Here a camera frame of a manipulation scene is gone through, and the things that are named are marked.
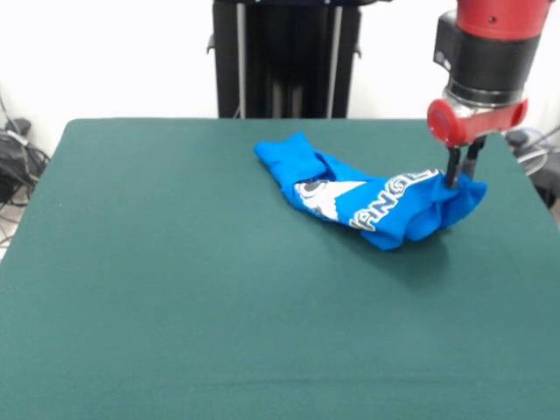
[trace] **black stand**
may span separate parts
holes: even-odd
[[[291,3],[214,1],[220,118],[347,116],[358,6]]]

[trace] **white print on shirt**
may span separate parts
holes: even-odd
[[[375,223],[389,214],[389,210],[394,208],[399,199],[409,186],[430,179],[439,174],[438,170],[427,170],[418,173],[404,173],[391,178],[385,184],[385,188],[377,195],[377,200],[369,203],[367,208],[363,208],[354,213],[350,220],[350,226],[356,229],[375,231]]]
[[[307,208],[331,221],[339,221],[337,197],[364,184],[358,181],[313,181],[295,184],[294,188]]]

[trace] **white wall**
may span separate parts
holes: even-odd
[[[363,9],[350,117],[425,115],[446,82],[431,62],[438,17],[454,7],[395,0]],[[560,120],[557,9],[528,84],[526,124],[541,130]],[[76,117],[216,116],[209,0],[5,0],[0,12],[4,99],[14,116],[34,122],[36,142],[49,152]]]

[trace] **green felt surface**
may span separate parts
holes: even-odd
[[[0,419],[560,416],[560,235],[503,140],[470,218],[383,253],[292,209],[253,145],[375,175],[421,121],[71,122],[0,266]]]

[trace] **cloth fold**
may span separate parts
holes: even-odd
[[[301,132],[283,142],[261,142],[255,154],[296,209],[358,229],[382,250],[461,221],[487,191],[485,183],[463,174],[449,189],[436,169],[372,177],[314,150]]]

